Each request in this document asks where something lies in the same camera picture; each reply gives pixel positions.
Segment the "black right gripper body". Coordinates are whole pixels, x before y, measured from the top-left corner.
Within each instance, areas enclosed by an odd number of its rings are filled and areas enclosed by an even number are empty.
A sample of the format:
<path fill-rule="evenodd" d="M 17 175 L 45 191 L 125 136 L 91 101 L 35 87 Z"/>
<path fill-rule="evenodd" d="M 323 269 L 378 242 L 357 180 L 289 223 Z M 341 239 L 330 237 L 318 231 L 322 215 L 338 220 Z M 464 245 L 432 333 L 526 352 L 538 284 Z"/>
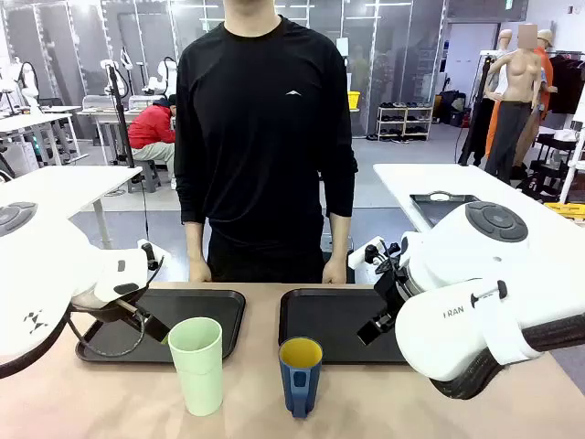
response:
<path fill-rule="evenodd" d="M 410 298 L 410 292 L 405 286 L 407 275 L 403 269 L 388 267 L 378 267 L 375 273 L 380 277 L 374 284 L 374 290 L 386 302 L 385 312 L 396 316 Z"/>

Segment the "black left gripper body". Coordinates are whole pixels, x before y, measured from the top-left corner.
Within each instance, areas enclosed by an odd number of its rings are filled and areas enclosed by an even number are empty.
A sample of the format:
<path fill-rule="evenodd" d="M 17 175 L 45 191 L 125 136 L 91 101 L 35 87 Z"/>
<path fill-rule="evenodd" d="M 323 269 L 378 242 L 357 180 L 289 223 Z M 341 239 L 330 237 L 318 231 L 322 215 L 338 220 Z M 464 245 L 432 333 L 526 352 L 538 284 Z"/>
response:
<path fill-rule="evenodd" d="M 122 309 L 122 321 L 142 337 L 148 336 L 160 343 L 169 334 L 170 328 L 142 306 L 121 299 L 116 301 L 116 305 Z"/>

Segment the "person's left hand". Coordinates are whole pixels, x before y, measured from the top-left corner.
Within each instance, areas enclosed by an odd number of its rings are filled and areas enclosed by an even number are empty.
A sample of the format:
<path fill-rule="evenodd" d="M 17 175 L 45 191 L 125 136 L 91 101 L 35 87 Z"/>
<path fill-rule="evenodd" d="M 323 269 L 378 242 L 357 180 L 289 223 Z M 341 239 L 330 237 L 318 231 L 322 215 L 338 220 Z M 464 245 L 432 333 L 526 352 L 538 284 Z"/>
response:
<path fill-rule="evenodd" d="M 336 258 L 332 256 L 324 265 L 323 284 L 346 284 L 347 266 L 344 257 Z"/>

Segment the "person's right hand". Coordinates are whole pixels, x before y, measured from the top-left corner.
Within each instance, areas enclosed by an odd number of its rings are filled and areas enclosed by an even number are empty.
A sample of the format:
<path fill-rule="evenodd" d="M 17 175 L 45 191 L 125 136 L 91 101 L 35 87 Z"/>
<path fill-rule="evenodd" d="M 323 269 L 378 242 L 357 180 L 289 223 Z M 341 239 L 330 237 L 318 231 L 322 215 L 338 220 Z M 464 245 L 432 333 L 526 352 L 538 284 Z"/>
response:
<path fill-rule="evenodd" d="M 189 260 L 189 281 L 192 283 L 209 283 L 212 281 L 211 271 L 203 258 Z"/>

